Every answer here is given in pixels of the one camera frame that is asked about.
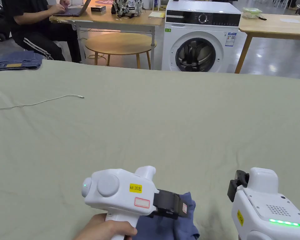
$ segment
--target washing machine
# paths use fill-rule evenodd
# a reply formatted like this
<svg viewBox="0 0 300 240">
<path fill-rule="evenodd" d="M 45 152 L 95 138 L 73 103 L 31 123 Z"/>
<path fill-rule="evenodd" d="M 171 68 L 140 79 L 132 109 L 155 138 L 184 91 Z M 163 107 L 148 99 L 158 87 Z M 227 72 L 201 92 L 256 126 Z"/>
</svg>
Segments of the washing machine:
<svg viewBox="0 0 300 240">
<path fill-rule="evenodd" d="M 169 0 L 162 70 L 226 72 L 241 12 L 228 2 Z"/>
</svg>

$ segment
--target man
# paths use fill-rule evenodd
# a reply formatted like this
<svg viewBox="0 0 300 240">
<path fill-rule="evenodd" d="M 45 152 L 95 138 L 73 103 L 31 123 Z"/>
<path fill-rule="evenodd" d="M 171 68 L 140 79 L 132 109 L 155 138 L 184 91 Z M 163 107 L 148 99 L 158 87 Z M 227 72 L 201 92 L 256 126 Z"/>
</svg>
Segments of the man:
<svg viewBox="0 0 300 240">
<path fill-rule="evenodd" d="M 48 5 L 47 0 L 2 0 L 12 38 L 22 48 L 33 50 L 47 59 L 65 61 L 53 41 L 66 41 L 72 62 L 81 62 L 77 32 L 70 24 L 51 23 L 49 16 L 64 13 L 69 0 Z"/>
<path fill-rule="evenodd" d="M 296 11 L 298 9 L 296 6 L 296 1 L 297 0 L 289 0 L 287 4 L 287 8 L 289 8 L 289 10 Z"/>
</svg>

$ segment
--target white cable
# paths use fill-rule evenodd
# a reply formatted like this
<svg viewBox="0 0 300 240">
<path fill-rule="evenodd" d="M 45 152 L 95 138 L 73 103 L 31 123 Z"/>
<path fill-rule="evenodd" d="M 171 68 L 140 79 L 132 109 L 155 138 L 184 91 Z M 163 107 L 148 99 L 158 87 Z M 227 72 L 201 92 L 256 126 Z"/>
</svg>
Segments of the white cable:
<svg viewBox="0 0 300 240">
<path fill-rule="evenodd" d="M 64 96 L 61 96 L 61 97 L 56 97 L 56 98 L 48 99 L 48 100 L 45 100 L 45 101 L 42 101 L 42 102 L 38 102 L 38 103 L 34 103 L 34 104 L 16 105 L 16 106 L 12 106 L 12 107 L 1 107 L 0 110 L 12 109 L 12 108 L 16 108 L 16 107 L 34 106 L 34 105 L 38 105 L 38 104 L 41 104 L 41 103 L 45 103 L 45 102 L 48 102 L 48 101 L 52 101 L 52 100 L 56 100 L 56 99 L 64 98 L 64 97 L 68 97 L 68 96 L 74 96 L 74 97 L 84 98 L 83 96 L 80 96 L 80 95 L 68 94 L 68 95 L 64 95 Z"/>
</svg>

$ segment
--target red outlined label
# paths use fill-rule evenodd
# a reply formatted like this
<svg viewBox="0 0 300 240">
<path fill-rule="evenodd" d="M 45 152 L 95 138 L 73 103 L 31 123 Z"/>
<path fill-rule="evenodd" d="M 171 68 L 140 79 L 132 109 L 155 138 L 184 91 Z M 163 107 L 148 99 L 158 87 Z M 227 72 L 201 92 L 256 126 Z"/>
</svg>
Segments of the red outlined label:
<svg viewBox="0 0 300 240">
<path fill-rule="evenodd" d="M 182 212 L 184 212 L 184 213 L 187 213 L 187 205 L 186 204 L 183 204 L 183 206 L 182 206 Z"/>
<path fill-rule="evenodd" d="M 136 197 L 134 199 L 134 205 L 140 208 L 150 208 L 150 201 Z"/>
</svg>

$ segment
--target laptop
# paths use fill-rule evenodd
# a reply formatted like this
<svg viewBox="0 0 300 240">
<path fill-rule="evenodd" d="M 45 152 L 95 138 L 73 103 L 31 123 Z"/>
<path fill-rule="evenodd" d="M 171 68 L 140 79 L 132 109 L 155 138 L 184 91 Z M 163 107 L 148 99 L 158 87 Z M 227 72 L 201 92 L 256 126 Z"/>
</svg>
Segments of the laptop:
<svg viewBox="0 0 300 240">
<path fill-rule="evenodd" d="M 82 8 L 67 8 L 64 13 L 57 13 L 54 14 L 54 16 L 79 17 L 87 10 L 87 7 L 90 2 L 91 0 L 86 0 Z"/>
</svg>

